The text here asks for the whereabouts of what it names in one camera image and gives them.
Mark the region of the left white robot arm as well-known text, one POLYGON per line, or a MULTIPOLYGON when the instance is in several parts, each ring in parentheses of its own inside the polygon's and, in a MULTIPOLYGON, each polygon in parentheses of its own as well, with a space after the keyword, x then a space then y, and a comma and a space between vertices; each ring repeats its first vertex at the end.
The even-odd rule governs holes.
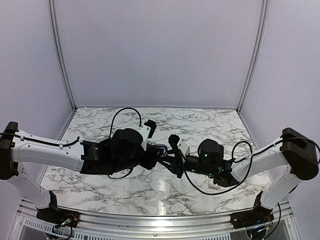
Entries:
POLYGON ((20 190, 40 214, 58 223, 64 215, 55 194, 42 187, 23 163, 57 166, 85 175, 112 175, 136 166, 150 170, 158 158, 158 151, 148 144, 150 131, 143 125, 118 129, 100 142, 63 142, 32 136, 11 121, 0 134, 0 178, 20 190))

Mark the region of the purple earbud charging case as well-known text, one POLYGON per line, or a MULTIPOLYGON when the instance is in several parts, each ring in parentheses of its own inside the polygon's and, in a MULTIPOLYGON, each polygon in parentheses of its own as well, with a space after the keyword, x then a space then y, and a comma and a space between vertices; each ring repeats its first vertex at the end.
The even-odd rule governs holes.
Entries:
POLYGON ((165 144, 157 143, 153 147, 157 150, 157 155, 162 158, 168 155, 168 147, 165 144))

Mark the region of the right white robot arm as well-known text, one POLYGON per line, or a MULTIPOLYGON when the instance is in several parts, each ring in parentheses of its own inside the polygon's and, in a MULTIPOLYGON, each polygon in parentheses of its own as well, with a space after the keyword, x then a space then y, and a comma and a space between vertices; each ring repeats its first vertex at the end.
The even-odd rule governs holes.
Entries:
POLYGON ((229 160, 224 159, 224 146, 209 138, 200 143, 196 156, 190 154, 189 146, 177 135, 172 134, 169 143, 171 150, 157 159, 160 164, 178 178, 186 172, 207 176, 226 192, 239 187, 251 176, 284 166, 284 172, 256 197, 253 209, 247 214, 252 224, 260 223, 267 211, 301 182, 319 173, 319 146, 290 127, 283 129, 281 136, 272 143, 244 156, 232 155, 229 160))

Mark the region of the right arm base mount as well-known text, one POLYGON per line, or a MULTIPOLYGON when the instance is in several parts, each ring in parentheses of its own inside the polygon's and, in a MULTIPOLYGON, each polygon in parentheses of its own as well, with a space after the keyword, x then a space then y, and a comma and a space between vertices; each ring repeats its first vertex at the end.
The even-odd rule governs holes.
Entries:
POLYGON ((252 209, 235 212, 230 215, 230 223, 234 229, 264 224, 274 220, 273 210, 261 205, 262 194, 263 191, 256 196, 252 209))

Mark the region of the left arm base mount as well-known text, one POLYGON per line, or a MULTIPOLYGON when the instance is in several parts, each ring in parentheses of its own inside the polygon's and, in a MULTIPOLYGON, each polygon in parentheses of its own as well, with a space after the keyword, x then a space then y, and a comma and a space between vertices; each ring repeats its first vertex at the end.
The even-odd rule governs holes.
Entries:
POLYGON ((80 213, 78 211, 58 207, 56 195, 51 190, 48 194, 49 202, 47 206, 45 208, 37 207, 36 217, 40 220, 55 224, 62 223, 70 219, 70 223, 67 223, 66 225, 68 227, 76 228, 79 222, 80 213))

